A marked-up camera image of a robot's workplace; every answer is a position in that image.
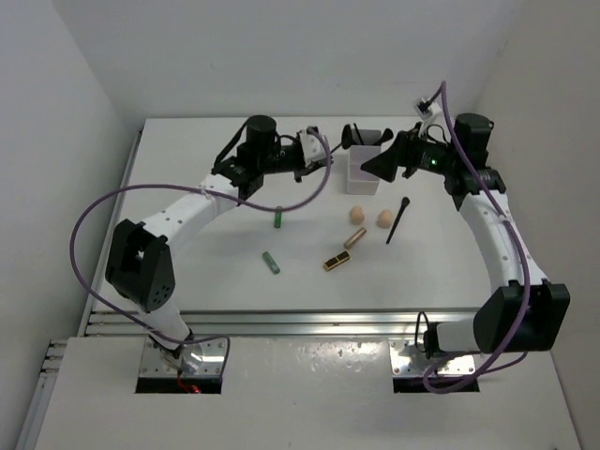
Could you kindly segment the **small black angled brush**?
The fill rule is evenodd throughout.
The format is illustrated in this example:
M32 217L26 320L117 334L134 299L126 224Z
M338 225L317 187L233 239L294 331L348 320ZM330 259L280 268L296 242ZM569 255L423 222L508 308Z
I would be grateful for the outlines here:
M411 203L411 200L408 197L403 197L402 198L399 210L397 212L397 215L395 216L395 219L394 219L393 224L391 226L390 232L387 235L387 238L386 238L386 241L385 241L386 245L389 245L391 243L391 241L393 239L393 236L394 236L394 234L395 234L395 232L396 232L396 230L398 228L398 224L399 224L399 222L400 222L400 220L401 220L401 218L402 218L405 210L410 205L410 203Z

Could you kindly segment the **black fan makeup brush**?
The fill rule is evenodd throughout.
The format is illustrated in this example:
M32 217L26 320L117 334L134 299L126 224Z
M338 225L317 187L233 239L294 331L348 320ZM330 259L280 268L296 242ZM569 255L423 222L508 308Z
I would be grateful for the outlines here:
M353 124L347 124L344 126L341 132L341 147L344 150L348 150L354 145L360 145L357 140Z

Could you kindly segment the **beige makeup sponge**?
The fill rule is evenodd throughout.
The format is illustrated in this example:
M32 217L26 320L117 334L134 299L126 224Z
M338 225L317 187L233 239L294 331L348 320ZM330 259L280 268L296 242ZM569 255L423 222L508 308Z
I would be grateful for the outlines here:
M349 221L353 225L360 225L365 221L365 213L361 206L355 205L349 213Z
M389 229L394 222L394 213L389 209L384 209L377 217L377 226L382 229Z

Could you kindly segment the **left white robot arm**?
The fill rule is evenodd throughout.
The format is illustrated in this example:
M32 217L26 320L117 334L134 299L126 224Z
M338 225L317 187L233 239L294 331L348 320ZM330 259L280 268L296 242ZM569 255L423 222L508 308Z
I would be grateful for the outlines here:
M269 174L291 173L295 181L333 164L327 139L308 127L282 144L277 122L253 115L217 154L210 173L187 195L139 222L121 220L112 234L106 281L136 306L152 339L175 354L193 333L172 296L173 256L202 228L239 205L247 205Z

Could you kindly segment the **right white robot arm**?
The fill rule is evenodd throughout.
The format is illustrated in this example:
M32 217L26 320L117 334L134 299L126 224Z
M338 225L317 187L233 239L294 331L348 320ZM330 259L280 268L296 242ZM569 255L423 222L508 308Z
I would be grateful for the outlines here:
M523 244L509 210L506 185L488 166L492 121L476 113L457 116L455 142L419 136L421 127L376 141L388 149L362 163L365 173L386 182L419 170L442 176L444 188L471 229L486 265L491 296L472 318L434 322L424 334L427 356L451 353L546 352L559 334L570 304L562 283L553 283Z

